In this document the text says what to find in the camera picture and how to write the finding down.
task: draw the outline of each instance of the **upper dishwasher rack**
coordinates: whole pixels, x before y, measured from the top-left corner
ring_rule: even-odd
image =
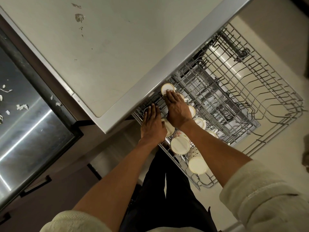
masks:
[[[207,128],[218,130],[221,140],[248,156],[304,111],[302,98],[230,23],[166,82],[172,83],[195,107],[196,117],[207,120]],[[143,110],[151,103],[160,107],[162,116],[167,116],[157,88],[133,113],[139,123]],[[187,166],[187,155],[173,157],[169,153],[170,141],[170,137],[165,140],[168,148],[160,146],[198,189],[217,183],[210,170],[199,176],[193,174]]]

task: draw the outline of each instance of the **cream sweater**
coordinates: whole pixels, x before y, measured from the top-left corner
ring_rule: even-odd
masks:
[[[241,167],[220,193],[220,200],[248,231],[309,231],[309,203],[280,177],[253,160]],[[41,232],[111,232],[98,218],[65,211]],[[198,232],[195,228],[161,227],[151,232]]]

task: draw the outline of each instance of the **black pants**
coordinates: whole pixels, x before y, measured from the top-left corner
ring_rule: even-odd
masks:
[[[137,200],[123,219],[119,231],[145,232],[163,226],[217,231],[210,211],[203,207],[191,191],[188,178],[159,148]]]

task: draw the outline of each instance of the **lower dishwasher rack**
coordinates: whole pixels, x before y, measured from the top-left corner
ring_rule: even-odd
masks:
[[[302,98],[230,23],[162,84],[166,82],[187,98],[196,109],[195,117],[205,119],[208,129],[248,156],[304,112]],[[140,124],[151,103],[160,107],[162,117],[167,116],[158,87],[132,114]],[[192,173],[187,155],[171,154],[170,141],[167,137],[160,147],[199,190],[218,182],[211,170]]]

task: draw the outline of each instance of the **finger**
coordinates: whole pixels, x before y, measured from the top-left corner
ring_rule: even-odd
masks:
[[[156,112],[156,117],[158,119],[161,119],[161,111],[160,111],[159,106],[155,106],[155,112]]]
[[[151,106],[148,106],[148,111],[147,111],[147,120],[149,120],[151,117]]]
[[[180,94],[177,94],[177,96],[179,97],[179,101],[184,102],[183,98],[180,96]]]
[[[176,94],[174,91],[171,91],[171,94],[172,94],[172,96],[174,97],[174,99],[175,99],[176,101],[180,101],[180,100],[179,100],[179,97],[177,96],[177,94]]]
[[[151,104],[151,119],[154,119],[156,116],[156,111],[155,111],[155,105],[154,103]]]
[[[169,101],[167,95],[164,94],[163,98],[164,98],[165,104],[166,104],[167,106],[169,106],[169,105],[171,104],[171,102]]]
[[[175,98],[173,97],[173,95],[171,94],[171,91],[170,91],[170,90],[167,90],[167,91],[166,91],[166,96],[168,97],[168,100],[169,100],[170,102],[172,102],[172,103],[175,103],[175,102],[176,102],[176,100],[175,100]]]
[[[141,124],[145,124],[147,120],[147,112],[145,111],[144,117],[143,117],[143,122]]]

